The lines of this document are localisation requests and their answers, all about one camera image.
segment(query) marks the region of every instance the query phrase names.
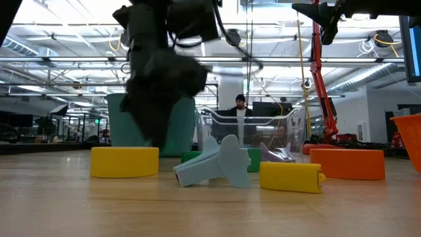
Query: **light blue plastic piece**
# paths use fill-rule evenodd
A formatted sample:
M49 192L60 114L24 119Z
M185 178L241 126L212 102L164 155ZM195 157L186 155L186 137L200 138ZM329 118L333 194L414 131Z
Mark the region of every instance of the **light blue plastic piece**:
M250 187L247 167L250 158L241 149L235 135L226 136L219 146L213 137L205 140L204 150L198 157L174 167L181 187L198 184L212 178L227 178L232 186Z

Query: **wall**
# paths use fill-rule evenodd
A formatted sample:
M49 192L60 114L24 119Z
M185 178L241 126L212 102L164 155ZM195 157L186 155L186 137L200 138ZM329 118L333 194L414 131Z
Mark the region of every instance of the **wall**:
M387 143L385 111L397 111L398 104L421 104L421 88L408 86L407 82L394 84L383 89L368 89L368 108L370 115L370 137L372 142Z
M337 112L337 129L339 134L358 134L358 125L365 123L363 141L370 142L370 123L368 116L367 87L361 86L357 92L344 93L345 98L334 99ZM320 108L311 108L310 116L320 116Z

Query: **clear plastic bin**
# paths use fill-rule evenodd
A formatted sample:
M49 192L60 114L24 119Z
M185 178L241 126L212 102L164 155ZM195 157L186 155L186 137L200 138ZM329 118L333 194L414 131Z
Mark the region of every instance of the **clear plastic bin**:
M305 139L304 108L278 117L224 117L211 108L198 107L196 115L199 150L203 150L203 141L207 136L215 137L220 143L225 136L234 134L242 147L260 147L263 142L274 149L290 143L292 152L301 152Z

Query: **green block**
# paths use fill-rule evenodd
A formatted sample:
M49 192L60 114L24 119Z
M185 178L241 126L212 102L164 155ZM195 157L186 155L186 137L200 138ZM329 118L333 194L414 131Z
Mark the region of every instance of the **green block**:
M247 152L251 159L251 164L247 167L247 172L258 172L260 170L260 162L262 161L260 148L249 148Z
M260 169L260 162L262 161L260 148L249 148L247 149L251 164L247 167L247 172L258 172ZM196 158L202 154L201 151L190 151L182 154L182 163Z
M202 154L202 151L190 151L190 152L184 152L182 154L182 163L189 161L193 158L198 157L200 154Z

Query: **plastic toy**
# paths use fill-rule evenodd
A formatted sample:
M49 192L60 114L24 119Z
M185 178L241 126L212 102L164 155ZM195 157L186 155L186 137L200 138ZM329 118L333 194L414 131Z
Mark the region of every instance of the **plastic toy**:
M250 178L247 174L249 165L247 150L240 148L235 135L228 135L220 146L213 137L207 137L202 154L173 169L181 187L222 177L227 178L235 187L248 188L250 187Z
M258 172L260 169L260 162L262 161L260 148L243 147L242 149L247 150L247 153L249 154L251 160L251 164L247 167L247 172ZM181 162L185 163L191 159L198 157L200 154L202 154L202 151L185 152L182 154Z
M320 173L319 164L262 162L260 187L270 190L295 191L319 194L320 181L326 177Z
M158 173L159 149L155 147L94 147L91 176L134 178Z
M286 148L278 148L278 152L269 151L268 148L260 143L260 150L262 152L262 162L286 162L294 163L293 155L289 151L291 149L291 144L288 144Z
M384 152L374 150L312 149L310 162L321 164L326 177L357 180L385 179Z

